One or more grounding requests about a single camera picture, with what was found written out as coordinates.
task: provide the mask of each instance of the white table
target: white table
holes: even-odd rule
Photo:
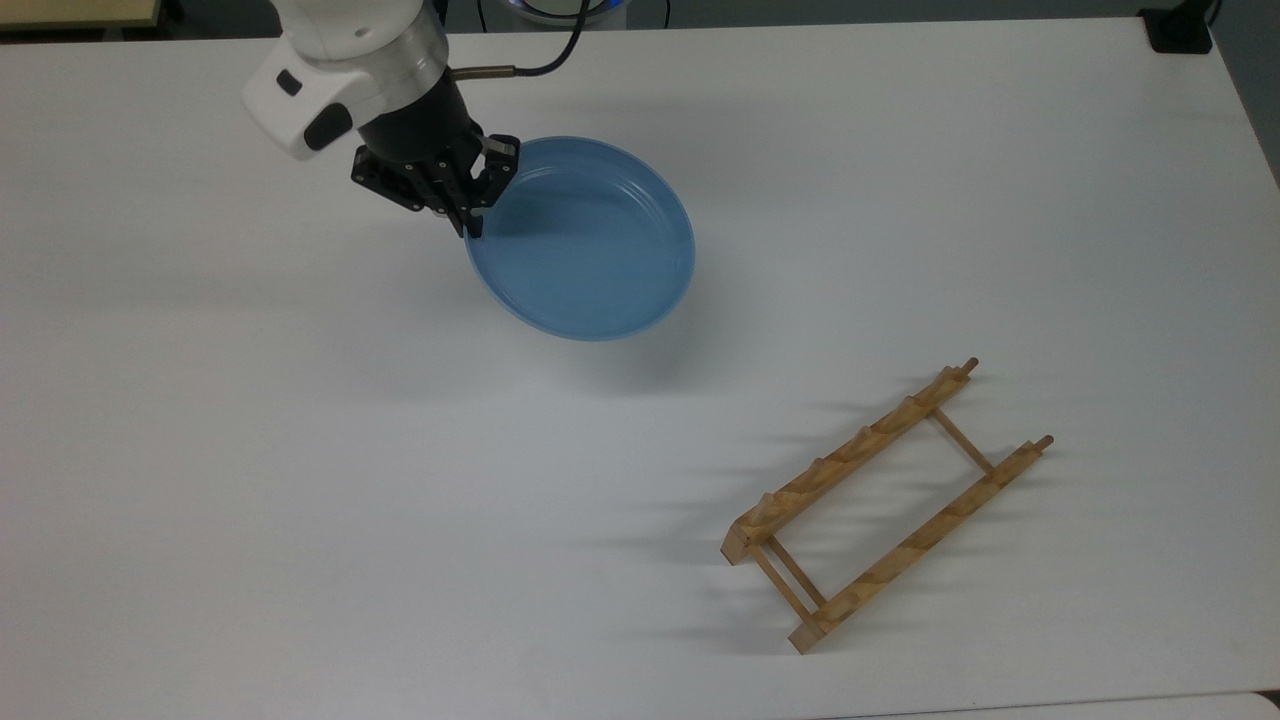
[[[556,36],[454,37],[531,63]],[[653,164],[690,295],[507,315],[296,164],[269,41],[0,47],[0,717],[773,719],[1280,685],[1280,193],[1137,19],[588,35],[489,132]],[[1057,443],[823,642],[730,521],[945,364]],[[974,479],[922,428],[788,547],[836,588]]]

